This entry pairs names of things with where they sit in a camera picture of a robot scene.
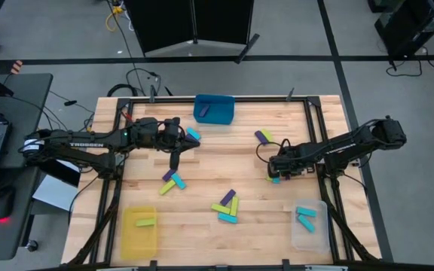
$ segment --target black partition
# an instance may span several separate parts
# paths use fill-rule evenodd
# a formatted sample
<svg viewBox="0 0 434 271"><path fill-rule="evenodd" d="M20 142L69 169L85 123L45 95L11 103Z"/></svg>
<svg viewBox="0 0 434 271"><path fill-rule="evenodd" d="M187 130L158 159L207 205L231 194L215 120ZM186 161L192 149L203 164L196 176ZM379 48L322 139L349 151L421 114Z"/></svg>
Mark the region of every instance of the black partition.
<svg viewBox="0 0 434 271"><path fill-rule="evenodd" d="M247 44L254 0L195 0L197 37Z"/></svg>
<svg viewBox="0 0 434 271"><path fill-rule="evenodd" d="M143 53L194 37L189 0L125 0Z"/></svg>
<svg viewBox="0 0 434 271"><path fill-rule="evenodd" d="M248 44L254 0L124 0L143 54L197 39Z"/></svg>

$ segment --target blue bin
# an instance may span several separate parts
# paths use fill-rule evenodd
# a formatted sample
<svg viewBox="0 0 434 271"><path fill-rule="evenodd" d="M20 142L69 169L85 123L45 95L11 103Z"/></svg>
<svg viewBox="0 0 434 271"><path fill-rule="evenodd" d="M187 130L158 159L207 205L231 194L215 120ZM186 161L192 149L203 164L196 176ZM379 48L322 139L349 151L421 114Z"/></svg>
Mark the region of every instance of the blue bin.
<svg viewBox="0 0 434 271"><path fill-rule="evenodd" d="M204 117L199 117L202 109L209 105ZM195 96L194 117L198 123L226 124L234 119L235 98L233 96L206 95Z"/></svg>

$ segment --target floor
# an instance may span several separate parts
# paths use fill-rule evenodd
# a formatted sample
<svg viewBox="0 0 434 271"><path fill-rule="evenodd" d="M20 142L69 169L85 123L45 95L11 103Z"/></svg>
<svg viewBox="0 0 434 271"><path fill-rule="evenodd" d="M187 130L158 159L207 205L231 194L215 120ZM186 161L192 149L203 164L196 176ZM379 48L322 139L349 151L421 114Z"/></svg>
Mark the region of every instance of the floor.
<svg viewBox="0 0 434 271"><path fill-rule="evenodd" d="M157 72L162 84L175 95L217 93L229 95L340 94L347 100L350 120L359 123L387 114L399 120L408 143L393 152L377 151L370 162L384 226L393 259L403 263L434 264L434 69L423 62L418 78L393 78L385 73L386 61L343 61L343 78L336 72L336 55L326 38L319 5L322 0L255 0L252 33L261 35L249 55L329 56L323 61L244 61L143 63L138 67ZM324 0L339 56L384 56L383 44L364 0ZM24 65L22 72L50 72L51 90L94 108L97 98L125 82L128 63L71 64L57 59L127 58L119 32L105 29L109 9L99 0L6 0L0 10L0 60L46 59L46 65ZM121 22L133 57L142 57L134 33ZM434 56L434 37L426 44ZM159 56L236 55L238 48L204 44L156 53ZM416 62L399 72L415 73ZM152 84L142 76L144 88ZM132 84L138 84L130 75ZM122 90L120 95L128 95ZM70 129L80 129L86 111L64 107L49 96L47 107ZM0 261L0 269L27 270L56 266L66 238L64 213L38 217L32 239L41 248L32 254L23 248L13 260Z"/></svg>

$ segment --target clear plastic bin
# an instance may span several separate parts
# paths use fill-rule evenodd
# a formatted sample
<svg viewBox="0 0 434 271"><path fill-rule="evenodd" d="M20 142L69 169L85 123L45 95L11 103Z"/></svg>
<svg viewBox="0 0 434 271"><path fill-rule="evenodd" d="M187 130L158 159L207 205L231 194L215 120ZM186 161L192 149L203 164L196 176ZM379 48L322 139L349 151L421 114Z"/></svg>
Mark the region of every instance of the clear plastic bin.
<svg viewBox="0 0 434 271"><path fill-rule="evenodd" d="M314 225L314 233L306 229L298 220L297 207L317 211L315 218L306 216ZM325 202L317 199L298 199L292 210L291 226L292 246L298 250L315 251L321 254L329 252L328 207Z"/></svg>

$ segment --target purple block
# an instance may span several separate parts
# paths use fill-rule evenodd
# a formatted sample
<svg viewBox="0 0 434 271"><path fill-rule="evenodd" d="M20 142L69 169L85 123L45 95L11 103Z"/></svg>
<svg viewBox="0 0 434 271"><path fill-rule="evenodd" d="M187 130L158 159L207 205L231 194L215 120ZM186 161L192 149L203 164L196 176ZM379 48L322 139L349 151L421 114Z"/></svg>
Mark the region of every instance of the purple block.
<svg viewBox="0 0 434 271"><path fill-rule="evenodd" d="M200 110L199 117L205 117L205 114L207 114L209 108L210 105L205 105L202 110Z"/></svg>
<svg viewBox="0 0 434 271"><path fill-rule="evenodd" d="M269 141L266 139L265 135L261 131L254 132L255 136L257 136L257 139L264 145L269 143Z"/></svg>
<svg viewBox="0 0 434 271"><path fill-rule="evenodd" d="M162 179L164 180L164 181L169 181L170 180L170 178L172 177L172 175L173 175L173 173L175 173L176 171L175 170L173 170L173 169L171 169L171 170L169 170L163 177L162 177Z"/></svg>
<svg viewBox="0 0 434 271"><path fill-rule="evenodd" d="M187 135L185 135L185 138L188 139L188 140L192 140L192 141L198 142L198 140L195 137L193 137L191 134L189 134L189 133Z"/></svg>
<svg viewBox="0 0 434 271"><path fill-rule="evenodd" d="M231 189L227 195L224 196L224 198L220 201L220 204L222 206L226 206L227 203L229 203L231 201L231 199L235 196L235 191L233 189Z"/></svg>

